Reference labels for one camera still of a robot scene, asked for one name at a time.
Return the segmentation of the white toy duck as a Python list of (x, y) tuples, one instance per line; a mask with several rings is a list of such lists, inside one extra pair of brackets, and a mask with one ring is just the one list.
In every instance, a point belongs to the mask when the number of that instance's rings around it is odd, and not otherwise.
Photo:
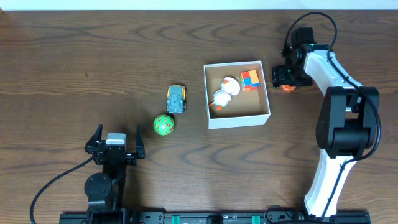
[(235, 78), (225, 77), (221, 83), (221, 89), (214, 93), (213, 101), (208, 106), (216, 105), (216, 109), (222, 110), (229, 104), (233, 96), (239, 94), (240, 90), (241, 86)]

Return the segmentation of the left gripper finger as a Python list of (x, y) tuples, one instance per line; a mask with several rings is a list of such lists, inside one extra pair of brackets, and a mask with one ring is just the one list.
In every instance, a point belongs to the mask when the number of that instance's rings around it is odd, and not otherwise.
[(92, 137), (90, 137), (90, 139), (88, 140), (88, 142), (86, 143), (86, 147), (95, 147), (98, 143), (98, 141), (101, 140), (102, 137), (102, 130), (103, 130), (103, 125), (100, 124), (98, 126), (98, 128), (96, 129), (96, 131), (94, 132), (94, 134), (92, 135)]
[(140, 128), (136, 129), (136, 152), (145, 152), (143, 140), (141, 138)]

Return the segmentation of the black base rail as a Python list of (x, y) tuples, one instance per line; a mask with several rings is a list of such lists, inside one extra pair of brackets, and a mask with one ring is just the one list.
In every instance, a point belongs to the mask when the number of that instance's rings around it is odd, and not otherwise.
[(266, 224), (266, 223), (337, 223), (371, 224), (368, 212), (340, 211), (331, 217), (318, 220), (303, 211), (272, 208), (265, 212), (238, 213), (177, 213), (132, 211), (108, 213), (64, 213), (60, 215), (61, 224), (125, 223), (125, 224)]

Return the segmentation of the orange round disc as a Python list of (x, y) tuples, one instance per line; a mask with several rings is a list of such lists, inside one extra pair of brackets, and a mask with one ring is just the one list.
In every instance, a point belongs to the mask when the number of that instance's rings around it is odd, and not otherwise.
[(290, 93), (296, 89), (295, 86), (290, 86), (290, 85), (281, 85), (280, 88), (282, 89), (282, 91), (287, 93)]

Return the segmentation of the white cardboard box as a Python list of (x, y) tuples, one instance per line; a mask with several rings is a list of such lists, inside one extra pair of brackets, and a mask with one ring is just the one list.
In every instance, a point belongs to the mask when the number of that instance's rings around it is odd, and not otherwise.
[(262, 126), (271, 116), (262, 62), (203, 66), (208, 129)]

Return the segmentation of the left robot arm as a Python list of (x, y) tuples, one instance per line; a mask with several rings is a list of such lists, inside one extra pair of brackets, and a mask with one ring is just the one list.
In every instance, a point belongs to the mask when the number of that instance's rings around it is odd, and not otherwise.
[(136, 131), (134, 152), (127, 152), (127, 136), (124, 133), (109, 133), (102, 139), (103, 126), (99, 125), (85, 145), (102, 171), (88, 177), (84, 190), (88, 197), (88, 224), (139, 223), (139, 215), (122, 205), (127, 166), (135, 166), (138, 159), (145, 158), (144, 143), (140, 131)]

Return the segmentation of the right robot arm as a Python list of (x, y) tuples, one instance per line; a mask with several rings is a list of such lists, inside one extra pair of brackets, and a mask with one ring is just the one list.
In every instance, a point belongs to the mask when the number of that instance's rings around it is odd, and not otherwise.
[(315, 130), (320, 161), (304, 202), (309, 216), (332, 217), (351, 168), (379, 142), (379, 92), (353, 79), (311, 27), (291, 29), (286, 39), (285, 63), (272, 69), (272, 83), (284, 91), (315, 83), (324, 96)]

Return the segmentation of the green numbered ball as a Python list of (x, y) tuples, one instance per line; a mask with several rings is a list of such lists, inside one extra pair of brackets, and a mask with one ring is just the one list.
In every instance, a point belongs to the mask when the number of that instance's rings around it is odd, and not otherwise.
[(162, 114), (155, 118), (153, 128), (157, 134), (167, 136), (174, 131), (175, 123), (171, 116)]

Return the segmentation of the grey yellow toy truck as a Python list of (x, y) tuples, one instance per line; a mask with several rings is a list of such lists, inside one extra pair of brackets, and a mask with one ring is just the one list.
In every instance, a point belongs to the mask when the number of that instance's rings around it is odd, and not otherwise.
[(187, 90), (183, 85), (170, 85), (167, 91), (167, 111), (169, 113), (183, 113), (186, 110)]

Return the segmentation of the colourful puzzle cube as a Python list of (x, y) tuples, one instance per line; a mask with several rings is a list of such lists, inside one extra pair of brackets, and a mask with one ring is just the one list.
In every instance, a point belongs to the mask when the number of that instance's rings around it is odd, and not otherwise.
[(256, 70), (241, 72), (239, 80), (242, 91), (257, 90), (260, 84)]

